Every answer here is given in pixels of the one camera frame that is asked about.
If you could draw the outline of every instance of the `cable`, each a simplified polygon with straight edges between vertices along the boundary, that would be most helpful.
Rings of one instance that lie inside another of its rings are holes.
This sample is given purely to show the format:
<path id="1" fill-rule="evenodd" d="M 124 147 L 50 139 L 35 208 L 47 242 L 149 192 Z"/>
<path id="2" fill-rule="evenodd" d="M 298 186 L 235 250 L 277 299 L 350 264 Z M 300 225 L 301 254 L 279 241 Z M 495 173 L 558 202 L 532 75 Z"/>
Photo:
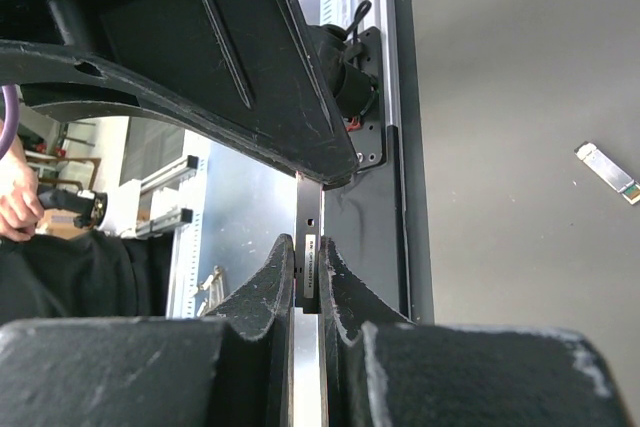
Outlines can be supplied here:
<path id="1" fill-rule="evenodd" d="M 4 94 L 4 128 L 0 133 L 0 159 L 2 159 L 13 144 L 18 135 L 18 124 L 20 123 L 20 106 L 18 103 L 18 89 L 15 85 L 2 86 Z"/>
<path id="2" fill-rule="evenodd" d="M 346 34 L 347 36 L 353 33 L 353 43 L 355 44 L 358 41 L 358 25 L 364 20 L 367 16 L 373 4 L 370 0 L 363 0 L 358 5 L 355 14 L 353 15 L 353 22 L 349 27 L 347 27 Z"/>

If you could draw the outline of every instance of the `black cable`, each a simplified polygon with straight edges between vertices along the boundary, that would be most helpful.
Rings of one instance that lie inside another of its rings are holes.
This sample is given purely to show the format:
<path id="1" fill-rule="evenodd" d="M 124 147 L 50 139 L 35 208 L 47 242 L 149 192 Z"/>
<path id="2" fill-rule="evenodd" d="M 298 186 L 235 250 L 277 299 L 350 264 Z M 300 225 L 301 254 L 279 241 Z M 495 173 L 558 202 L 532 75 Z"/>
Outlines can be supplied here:
<path id="1" fill-rule="evenodd" d="M 363 0 L 362 2 L 360 2 L 360 5 L 358 5 L 358 8 L 356 9 L 355 14 L 353 15 L 353 22 L 349 27 L 347 27 L 347 30 L 346 30 L 347 37 L 350 34 L 353 34 L 354 44 L 358 41 L 358 26 L 364 20 L 367 14 L 371 11 L 371 7 L 373 7 L 373 4 L 371 3 L 370 0 Z"/>

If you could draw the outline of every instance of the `person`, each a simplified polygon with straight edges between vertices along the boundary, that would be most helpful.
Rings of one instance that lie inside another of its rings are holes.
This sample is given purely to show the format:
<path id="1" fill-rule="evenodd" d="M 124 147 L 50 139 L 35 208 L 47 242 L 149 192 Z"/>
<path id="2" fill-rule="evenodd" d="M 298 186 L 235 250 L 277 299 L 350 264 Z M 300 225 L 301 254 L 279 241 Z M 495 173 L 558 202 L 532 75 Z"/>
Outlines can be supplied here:
<path id="1" fill-rule="evenodd" d="M 0 325 L 26 318 L 162 316 L 172 238 L 89 231 L 71 240 L 36 234 L 44 210 L 18 138 L 0 159 Z"/>

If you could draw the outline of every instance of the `black clothing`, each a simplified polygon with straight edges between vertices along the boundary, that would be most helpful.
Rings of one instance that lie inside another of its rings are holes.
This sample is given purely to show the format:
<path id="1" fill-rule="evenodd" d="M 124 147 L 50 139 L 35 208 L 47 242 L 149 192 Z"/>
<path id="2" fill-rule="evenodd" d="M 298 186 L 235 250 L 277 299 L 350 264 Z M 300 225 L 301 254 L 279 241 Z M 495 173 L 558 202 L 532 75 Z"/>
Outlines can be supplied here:
<path id="1" fill-rule="evenodd" d="M 33 317 L 164 315 L 171 236 L 36 235 L 0 253 L 0 325 Z"/>

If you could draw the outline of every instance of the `red component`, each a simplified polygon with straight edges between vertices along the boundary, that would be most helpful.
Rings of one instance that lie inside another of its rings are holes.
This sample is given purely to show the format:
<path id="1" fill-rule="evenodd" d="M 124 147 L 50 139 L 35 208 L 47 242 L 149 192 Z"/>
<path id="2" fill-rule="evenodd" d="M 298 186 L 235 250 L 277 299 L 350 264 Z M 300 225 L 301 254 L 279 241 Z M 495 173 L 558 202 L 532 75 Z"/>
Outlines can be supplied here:
<path id="1" fill-rule="evenodd" d="M 360 130 L 362 124 L 360 123 L 360 116 L 353 117 L 349 125 L 347 125 L 347 132 L 353 132 L 354 130 Z"/>

